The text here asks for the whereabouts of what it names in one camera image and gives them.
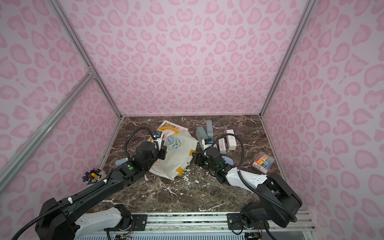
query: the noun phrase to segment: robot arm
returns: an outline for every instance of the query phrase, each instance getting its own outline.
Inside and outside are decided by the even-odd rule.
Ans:
[[[195,154],[194,161],[198,166],[206,166],[221,184],[238,186],[259,196],[259,201],[249,203],[240,212],[245,227],[252,228],[264,220],[272,220],[281,227],[286,227],[291,221],[297,221],[295,214],[303,203],[278,174],[259,175],[240,170],[225,163],[215,147]]]
[[[35,231],[42,240],[72,240],[102,228],[116,227],[121,230],[129,228],[131,213],[122,204],[98,213],[85,212],[111,194],[134,184],[157,159],[165,158],[165,148],[160,148],[162,131],[159,130],[152,134],[146,127],[136,129],[129,136],[124,148],[132,136],[141,129],[149,131],[155,143],[148,141],[141,143],[132,157],[126,158],[127,161],[110,172],[104,180],[89,188],[58,202],[54,198],[46,201],[40,215],[21,228],[12,240],[18,239],[34,223],[36,223]]]

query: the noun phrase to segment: clock face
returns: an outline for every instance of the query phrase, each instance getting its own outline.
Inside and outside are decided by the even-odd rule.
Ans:
[[[165,146],[172,146],[174,143],[175,143],[175,138],[173,136],[167,137],[164,141]]]

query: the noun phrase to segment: white label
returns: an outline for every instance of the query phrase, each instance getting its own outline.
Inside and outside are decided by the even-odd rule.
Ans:
[[[260,170],[262,173],[266,173],[268,171],[265,167],[261,166],[260,164],[258,164],[256,162],[253,162],[252,166],[254,166],[258,170]]]
[[[262,163],[264,163],[265,165],[268,165],[268,162],[266,162],[264,159],[260,158],[259,159]]]

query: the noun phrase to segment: plastic packaging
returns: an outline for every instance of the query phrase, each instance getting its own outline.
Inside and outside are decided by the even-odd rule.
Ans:
[[[268,173],[269,168],[271,167],[275,159],[264,152],[260,152],[253,158],[253,161],[254,162],[252,166],[260,172],[266,174]]]

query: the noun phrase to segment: metal bracket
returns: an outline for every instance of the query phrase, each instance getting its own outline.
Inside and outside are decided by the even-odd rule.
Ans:
[[[147,214],[132,214],[134,227],[133,231],[144,231],[147,225]]]
[[[227,214],[227,223],[229,230],[241,230],[244,228],[241,214]]]

